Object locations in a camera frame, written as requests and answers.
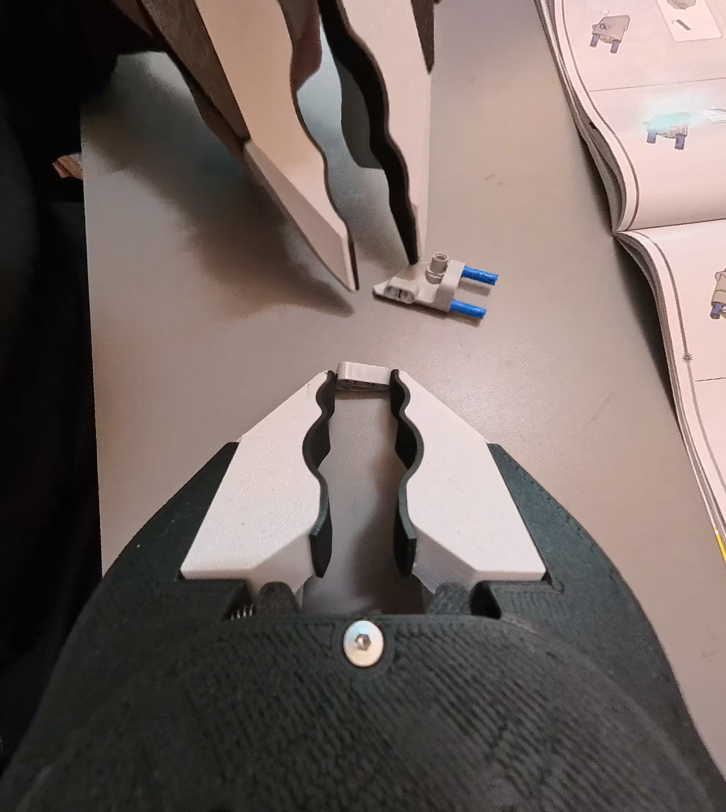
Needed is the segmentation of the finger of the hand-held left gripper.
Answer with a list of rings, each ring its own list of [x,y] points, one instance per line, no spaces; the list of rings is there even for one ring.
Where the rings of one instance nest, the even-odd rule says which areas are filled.
[[[141,2],[141,10],[209,126],[241,152],[317,259],[356,291],[354,244],[297,102],[321,62],[317,2]]]
[[[359,167],[381,169],[408,262],[426,245],[435,65],[433,1],[322,1],[341,86],[341,129]]]

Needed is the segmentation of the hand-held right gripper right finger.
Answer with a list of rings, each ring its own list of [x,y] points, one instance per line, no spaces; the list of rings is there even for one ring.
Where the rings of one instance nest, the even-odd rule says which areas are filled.
[[[393,551],[402,576],[444,584],[540,582],[547,568],[488,442],[405,371],[390,374],[399,482]]]

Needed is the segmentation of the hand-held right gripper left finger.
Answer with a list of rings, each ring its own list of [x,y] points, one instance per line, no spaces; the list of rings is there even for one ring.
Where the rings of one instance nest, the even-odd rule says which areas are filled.
[[[297,593],[330,563],[332,522],[319,471],[330,450],[336,374],[322,371],[236,443],[181,565],[187,580],[268,583]]]

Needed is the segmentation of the small grey brick beam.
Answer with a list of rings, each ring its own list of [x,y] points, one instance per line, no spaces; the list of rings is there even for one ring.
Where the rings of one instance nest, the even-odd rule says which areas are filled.
[[[386,366],[341,361],[335,371],[338,392],[385,393],[391,389],[391,372]]]

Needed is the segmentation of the grey brick piece blue pins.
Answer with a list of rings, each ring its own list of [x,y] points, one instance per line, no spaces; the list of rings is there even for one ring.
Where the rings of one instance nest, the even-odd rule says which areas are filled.
[[[459,285],[465,281],[493,288],[498,280],[498,274],[436,252],[409,278],[392,276],[374,285],[372,292],[380,299],[402,305],[481,321],[487,314],[486,308],[458,299]]]

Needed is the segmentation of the grey desk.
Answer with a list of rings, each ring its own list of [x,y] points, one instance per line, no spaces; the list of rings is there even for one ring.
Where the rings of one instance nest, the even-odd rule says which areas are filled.
[[[201,120],[165,55],[84,112],[103,565],[225,442],[321,370],[393,364],[583,525],[660,637],[726,777],[726,568],[649,284],[610,235],[534,2],[436,9],[426,247],[497,273],[479,324],[382,301],[386,179],[350,157],[325,54],[299,96],[356,244],[339,285]]]

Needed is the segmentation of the person's dark clothing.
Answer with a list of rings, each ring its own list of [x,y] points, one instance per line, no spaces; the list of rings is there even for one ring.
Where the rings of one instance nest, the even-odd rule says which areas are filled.
[[[75,2],[0,2],[0,776],[102,577]]]

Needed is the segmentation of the building instruction booklet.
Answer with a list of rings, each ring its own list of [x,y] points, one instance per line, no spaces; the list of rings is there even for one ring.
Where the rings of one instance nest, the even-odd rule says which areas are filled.
[[[726,564],[726,1],[536,2]]]

